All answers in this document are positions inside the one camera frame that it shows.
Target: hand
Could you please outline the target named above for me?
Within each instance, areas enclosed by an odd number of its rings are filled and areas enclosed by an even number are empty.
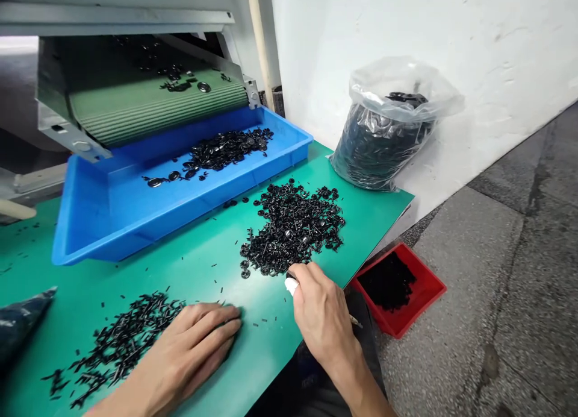
[[[353,335],[345,295],[315,262],[296,263],[295,321],[311,354],[341,394],[353,417],[396,417],[375,382]]]
[[[361,346],[353,335],[345,295],[315,263],[289,267],[299,286],[293,295],[295,321],[311,354],[331,377],[358,363]]]
[[[185,307],[126,381],[87,416],[167,416],[221,365],[241,327],[238,317],[236,307]]]

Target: person's right hand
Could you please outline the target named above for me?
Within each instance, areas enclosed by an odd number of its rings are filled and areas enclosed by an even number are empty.
[[[341,288],[315,262],[295,263],[289,273],[299,282],[293,295],[295,321],[313,357],[329,376],[343,363],[358,362],[361,346]]]
[[[341,394],[353,417],[396,417],[367,367],[353,335],[345,295],[315,262],[295,263],[295,321],[311,354]]]

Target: finger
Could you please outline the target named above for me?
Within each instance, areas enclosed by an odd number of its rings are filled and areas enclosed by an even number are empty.
[[[206,361],[201,364],[197,372],[193,375],[193,377],[187,383],[185,389],[182,392],[182,400],[187,399],[190,397],[195,391],[201,387],[205,381],[207,381],[213,373],[219,368],[219,366],[225,361],[227,357],[227,353],[229,353],[229,349],[233,342],[235,341],[235,337],[230,337],[225,343],[221,345],[219,349],[217,349]]]
[[[238,318],[239,315],[239,309],[234,306],[219,306],[218,309],[210,311],[203,316],[199,322],[183,332],[186,346],[192,349],[219,325],[231,319]]]
[[[315,280],[318,283],[327,283],[327,282],[333,283],[331,279],[327,277],[327,275],[325,275],[323,270],[315,262],[309,262],[307,264],[307,268],[309,269],[311,275],[315,278]]]
[[[311,274],[311,271],[304,263],[293,263],[289,267],[289,274],[297,279],[300,284],[299,287],[301,287],[305,292],[305,289],[316,283],[316,280]]]
[[[223,343],[234,336],[241,328],[241,319],[233,319],[225,325],[213,330],[207,337],[201,340],[193,349],[189,351],[191,365],[200,365],[206,361]]]
[[[176,316],[176,318],[170,323],[165,331],[169,333],[182,333],[187,331],[194,324],[199,322],[203,316],[212,310],[222,307],[220,304],[216,303],[200,303],[193,306],[184,307],[181,312]]]

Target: green workbench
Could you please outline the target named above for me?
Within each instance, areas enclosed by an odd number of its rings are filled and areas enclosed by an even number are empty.
[[[347,221],[340,231],[344,245],[339,253],[324,249],[314,254],[314,260],[345,286],[413,196],[353,187],[331,168],[326,159],[330,152],[314,143],[307,161],[273,178],[273,183],[293,177],[307,190],[322,186],[339,190],[338,205]],[[186,299],[190,304],[219,300],[243,308],[243,326],[229,359],[177,415],[244,416],[302,340],[284,276],[263,277],[254,271],[247,280],[240,276],[239,249],[247,228],[257,230],[265,224],[252,203],[268,183],[240,196],[249,197],[249,203],[209,212],[116,265],[96,260],[75,266],[51,263],[60,199],[39,204],[32,220],[0,228],[0,307],[58,286],[46,317],[0,386],[0,415],[72,416],[88,410],[109,391],[103,388],[82,410],[70,410],[72,390],[77,397],[86,389],[74,385],[72,371],[64,373],[71,382],[60,392],[62,399],[55,401],[49,400],[50,381],[40,378],[68,368],[78,359],[76,349],[86,355],[94,330],[127,311],[139,295],[170,286],[169,299]]]

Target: gray concrete floor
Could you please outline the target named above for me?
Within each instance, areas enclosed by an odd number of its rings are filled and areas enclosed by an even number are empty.
[[[578,104],[402,239],[447,292],[376,332],[400,416],[578,415]]]

